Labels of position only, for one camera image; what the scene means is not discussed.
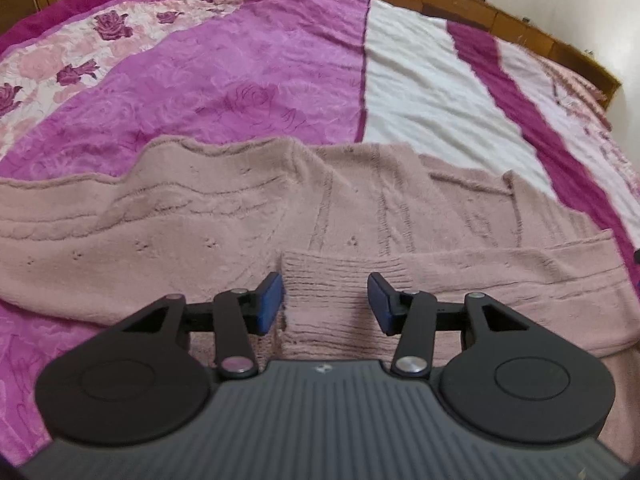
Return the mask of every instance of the magenta stripe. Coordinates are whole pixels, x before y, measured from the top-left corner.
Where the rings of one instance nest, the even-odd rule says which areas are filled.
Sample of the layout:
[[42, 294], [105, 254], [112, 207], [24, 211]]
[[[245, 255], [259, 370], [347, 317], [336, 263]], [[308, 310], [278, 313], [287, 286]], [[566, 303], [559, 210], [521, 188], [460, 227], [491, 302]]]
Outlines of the magenta stripe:
[[453, 37], [458, 57], [469, 63], [496, 105], [520, 127], [522, 137], [535, 148], [560, 202], [587, 213], [601, 229], [612, 229], [629, 277], [637, 284], [640, 272], [634, 263], [634, 247], [620, 217], [589, 171], [569, 153], [561, 136], [502, 69], [496, 39], [459, 23], [449, 22], [447, 30]]

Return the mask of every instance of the pink floral blanket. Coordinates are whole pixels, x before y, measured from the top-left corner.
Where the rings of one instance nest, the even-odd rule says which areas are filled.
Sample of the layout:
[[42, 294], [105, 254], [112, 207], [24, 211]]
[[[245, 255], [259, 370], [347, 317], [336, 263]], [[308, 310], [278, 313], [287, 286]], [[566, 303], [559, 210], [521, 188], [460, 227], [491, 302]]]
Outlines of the pink floral blanket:
[[[586, 212], [637, 282], [640, 181], [558, 70], [379, 0], [62, 0], [0, 37], [0, 178], [118, 176], [162, 134], [407, 142]], [[99, 328], [2, 293], [0, 453], [21, 463], [48, 441], [37, 374]]]

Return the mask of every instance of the ribbed cuff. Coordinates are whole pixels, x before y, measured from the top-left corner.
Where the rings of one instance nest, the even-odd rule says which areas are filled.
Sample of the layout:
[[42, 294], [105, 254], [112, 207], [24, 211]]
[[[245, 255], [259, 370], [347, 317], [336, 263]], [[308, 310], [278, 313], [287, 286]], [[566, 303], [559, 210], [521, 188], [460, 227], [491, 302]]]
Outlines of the ribbed cuff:
[[[546, 249], [461, 250], [388, 258], [286, 252], [286, 303], [276, 334], [284, 358], [389, 360], [396, 338], [380, 331], [367, 304], [367, 277], [420, 288], [443, 301], [482, 290], [596, 356], [640, 340], [640, 306], [609, 232]], [[439, 334], [434, 363], [460, 352]]]

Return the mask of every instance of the pink knit cardigan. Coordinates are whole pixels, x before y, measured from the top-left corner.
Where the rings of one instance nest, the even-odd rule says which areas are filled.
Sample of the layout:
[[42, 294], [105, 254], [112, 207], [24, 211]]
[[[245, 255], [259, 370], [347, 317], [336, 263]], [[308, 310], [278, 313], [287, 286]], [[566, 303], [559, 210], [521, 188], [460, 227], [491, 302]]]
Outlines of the pink knit cardigan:
[[[638, 454], [640, 308], [615, 242], [516, 174], [402, 145], [163, 137], [121, 178], [0, 180], [0, 297], [34, 312], [112, 324], [169, 292], [205, 301], [273, 269], [287, 297], [255, 342], [262, 363], [389, 359], [395, 342], [366, 305], [374, 270], [444, 300], [483, 290], [606, 358], [618, 395], [603, 439]], [[458, 341], [438, 338], [437, 365]], [[207, 336], [195, 347], [211, 359]]]

